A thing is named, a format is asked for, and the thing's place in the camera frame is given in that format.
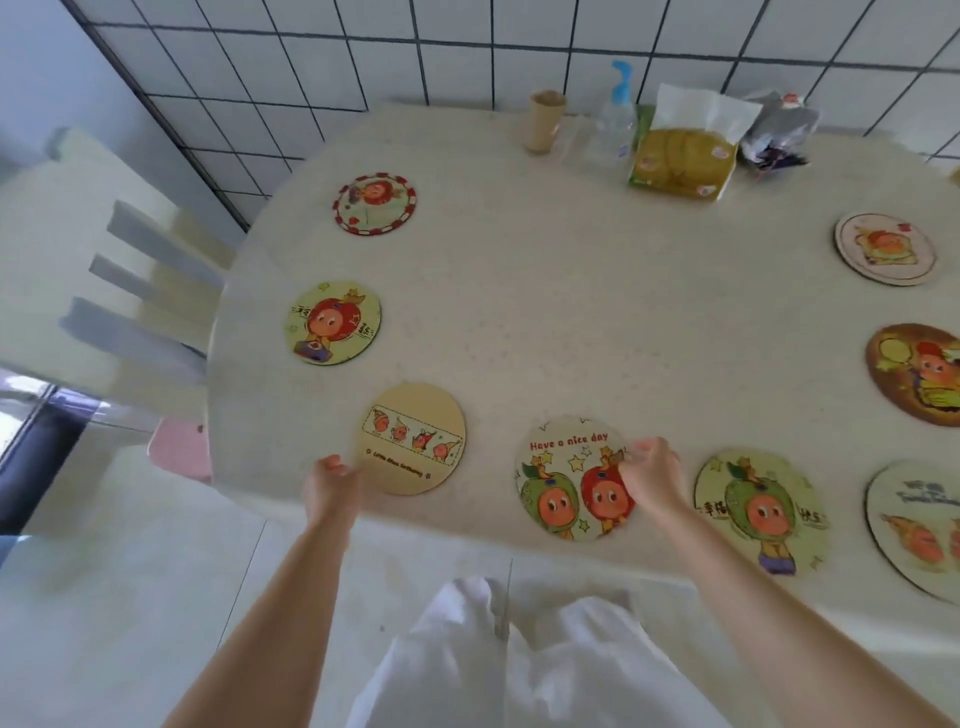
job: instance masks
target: pink chair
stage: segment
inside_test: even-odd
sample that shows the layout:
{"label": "pink chair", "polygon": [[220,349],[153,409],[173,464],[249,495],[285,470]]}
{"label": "pink chair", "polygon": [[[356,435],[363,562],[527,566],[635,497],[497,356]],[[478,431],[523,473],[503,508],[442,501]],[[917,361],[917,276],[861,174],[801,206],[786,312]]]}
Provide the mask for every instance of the pink chair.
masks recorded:
{"label": "pink chair", "polygon": [[164,417],[150,438],[147,455],[154,465],[167,473],[205,485],[213,482],[210,446],[203,425]]}

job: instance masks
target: white pants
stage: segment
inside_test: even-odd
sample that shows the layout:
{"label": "white pants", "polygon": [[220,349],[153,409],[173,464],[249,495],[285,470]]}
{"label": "white pants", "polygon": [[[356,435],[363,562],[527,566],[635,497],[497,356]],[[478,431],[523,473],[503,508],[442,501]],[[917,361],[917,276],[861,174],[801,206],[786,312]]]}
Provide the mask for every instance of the white pants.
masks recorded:
{"label": "white pants", "polygon": [[622,607],[586,597],[538,615],[529,642],[496,636],[500,596],[457,579],[394,640],[348,728],[528,728],[729,723]]}

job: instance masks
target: blue spray nozzle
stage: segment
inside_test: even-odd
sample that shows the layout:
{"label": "blue spray nozzle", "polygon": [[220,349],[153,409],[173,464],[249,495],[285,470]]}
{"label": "blue spray nozzle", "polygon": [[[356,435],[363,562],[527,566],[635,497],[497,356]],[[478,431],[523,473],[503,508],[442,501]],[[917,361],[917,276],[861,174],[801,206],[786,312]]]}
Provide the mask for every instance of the blue spray nozzle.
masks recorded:
{"label": "blue spray nozzle", "polygon": [[620,83],[613,87],[610,98],[617,106],[630,104],[630,77],[634,75],[634,67],[626,61],[614,61],[611,66],[620,72]]}

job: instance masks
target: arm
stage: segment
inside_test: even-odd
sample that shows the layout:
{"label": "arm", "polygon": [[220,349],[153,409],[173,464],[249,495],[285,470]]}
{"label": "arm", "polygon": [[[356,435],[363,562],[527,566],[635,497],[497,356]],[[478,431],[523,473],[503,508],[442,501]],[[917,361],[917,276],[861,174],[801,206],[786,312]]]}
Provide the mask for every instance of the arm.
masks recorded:
{"label": "arm", "polygon": [[953,725],[705,521],[684,496],[680,460],[662,438],[637,443],[620,472],[785,725]]}
{"label": "arm", "polygon": [[306,530],[163,728],[299,728],[310,722],[359,510],[360,473],[330,455],[303,484]]}

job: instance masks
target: red dotted coaster border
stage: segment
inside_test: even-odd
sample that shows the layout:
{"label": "red dotted coaster border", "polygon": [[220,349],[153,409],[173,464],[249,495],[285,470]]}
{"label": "red dotted coaster border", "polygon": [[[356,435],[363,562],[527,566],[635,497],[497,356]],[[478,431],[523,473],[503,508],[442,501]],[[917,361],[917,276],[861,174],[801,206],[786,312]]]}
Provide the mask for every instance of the red dotted coaster border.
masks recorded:
{"label": "red dotted coaster border", "polygon": [[409,220],[410,216],[414,213],[414,210],[417,209],[417,190],[415,190],[403,177],[391,175],[387,172],[377,172],[376,174],[372,175],[361,175],[355,179],[354,182],[363,182],[364,180],[372,180],[374,178],[390,180],[391,182],[396,182],[402,186],[407,191],[407,197],[409,198],[407,207],[403,209],[403,214],[401,214],[399,218],[397,218],[397,220],[392,224],[384,228],[373,228],[372,230],[362,231],[359,228],[348,225],[347,221],[344,220],[343,216],[340,214],[340,198],[343,197],[344,193],[350,188],[349,184],[345,184],[337,193],[337,199],[333,201],[333,211],[336,213],[334,220],[336,220],[337,225],[352,235],[382,235],[385,232],[394,231],[403,225],[403,223],[405,223],[407,220]]}

